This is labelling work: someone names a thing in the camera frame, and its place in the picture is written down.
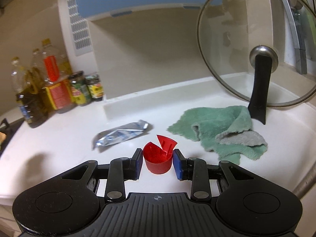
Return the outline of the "red bottle cap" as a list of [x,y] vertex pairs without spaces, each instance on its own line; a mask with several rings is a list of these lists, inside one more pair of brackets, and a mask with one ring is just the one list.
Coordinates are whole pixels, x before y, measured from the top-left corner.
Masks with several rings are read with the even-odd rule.
[[163,135],[157,135],[157,139],[160,146],[153,142],[147,143],[143,148],[143,157],[151,173],[164,174],[171,168],[173,150],[177,142]]

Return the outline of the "white wall vent grille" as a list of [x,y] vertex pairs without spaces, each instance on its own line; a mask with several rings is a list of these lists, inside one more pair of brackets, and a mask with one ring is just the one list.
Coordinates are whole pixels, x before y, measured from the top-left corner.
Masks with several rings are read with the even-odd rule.
[[78,57],[92,52],[88,23],[87,20],[79,14],[77,0],[66,0],[66,5],[75,56]]

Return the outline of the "large pickle jar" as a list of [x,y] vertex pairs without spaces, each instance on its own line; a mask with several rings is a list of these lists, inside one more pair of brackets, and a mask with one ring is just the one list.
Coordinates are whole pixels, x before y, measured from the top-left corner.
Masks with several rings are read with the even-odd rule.
[[79,106],[86,106],[92,102],[92,97],[85,82],[84,72],[77,71],[68,76],[72,96]]

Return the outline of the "green dish cloth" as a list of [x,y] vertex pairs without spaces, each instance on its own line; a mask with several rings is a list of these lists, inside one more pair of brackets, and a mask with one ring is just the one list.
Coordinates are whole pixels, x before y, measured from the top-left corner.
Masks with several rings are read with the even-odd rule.
[[242,155],[255,161],[267,151],[267,142],[252,127],[245,106],[200,107],[186,110],[167,131],[200,142],[204,150],[217,153],[220,161],[238,165]]

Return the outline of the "yellow cap oil bottle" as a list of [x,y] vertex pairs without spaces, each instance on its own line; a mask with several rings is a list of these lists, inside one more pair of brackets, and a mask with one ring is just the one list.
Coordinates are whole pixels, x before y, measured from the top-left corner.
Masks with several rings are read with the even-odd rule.
[[44,92],[46,90],[45,87],[47,84],[47,73],[42,52],[38,48],[33,50],[30,67],[36,86],[38,89]]

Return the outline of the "glass pot lid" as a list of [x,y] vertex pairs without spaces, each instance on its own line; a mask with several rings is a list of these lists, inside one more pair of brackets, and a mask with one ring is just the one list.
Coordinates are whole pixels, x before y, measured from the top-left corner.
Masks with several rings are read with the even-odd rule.
[[282,0],[206,0],[198,16],[198,48],[206,66],[261,123],[268,108],[289,108],[315,95],[315,11],[307,0],[299,1],[306,75],[296,71]]

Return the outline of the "chrome faucet pipe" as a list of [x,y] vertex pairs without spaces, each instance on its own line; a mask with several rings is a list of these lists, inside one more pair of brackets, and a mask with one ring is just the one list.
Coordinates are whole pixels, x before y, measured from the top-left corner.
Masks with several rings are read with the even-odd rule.
[[296,71],[301,75],[306,75],[308,73],[308,64],[306,61],[306,47],[299,12],[303,7],[303,4],[299,0],[282,0],[282,3],[287,15],[293,40]]

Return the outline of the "blue label oil bottle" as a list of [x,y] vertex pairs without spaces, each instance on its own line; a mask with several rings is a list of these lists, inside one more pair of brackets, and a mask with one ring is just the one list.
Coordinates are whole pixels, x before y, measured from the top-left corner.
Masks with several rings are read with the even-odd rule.
[[19,57],[12,58],[11,64],[11,83],[16,102],[29,127],[36,128],[48,119],[48,110],[31,71],[23,66]]

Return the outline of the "silver foil pouch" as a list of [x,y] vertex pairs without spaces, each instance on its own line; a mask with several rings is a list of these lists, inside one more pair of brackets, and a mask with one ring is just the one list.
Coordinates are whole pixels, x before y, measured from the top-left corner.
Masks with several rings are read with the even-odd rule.
[[131,122],[99,132],[92,140],[92,150],[119,144],[144,134],[150,124],[144,120]]

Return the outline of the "small pickle jar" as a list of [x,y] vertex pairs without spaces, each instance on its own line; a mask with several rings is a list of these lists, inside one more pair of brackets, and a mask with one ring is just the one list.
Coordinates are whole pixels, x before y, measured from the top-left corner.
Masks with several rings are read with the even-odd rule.
[[104,91],[99,75],[97,73],[89,74],[85,76],[85,81],[93,101],[103,100]]

